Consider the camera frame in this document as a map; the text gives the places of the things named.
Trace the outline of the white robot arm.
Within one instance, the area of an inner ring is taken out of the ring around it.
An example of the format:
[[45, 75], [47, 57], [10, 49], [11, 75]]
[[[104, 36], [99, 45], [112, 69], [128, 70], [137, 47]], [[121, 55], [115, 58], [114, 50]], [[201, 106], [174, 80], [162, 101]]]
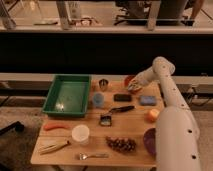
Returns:
[[166, 107], [156, 121], [157, 171], [201, 171], [197, 145], [200, 129], [172, 78], [174, 71], [170, 61], [156, 57], [132, 84], [146, 86], [157, 79], [163, 92]]

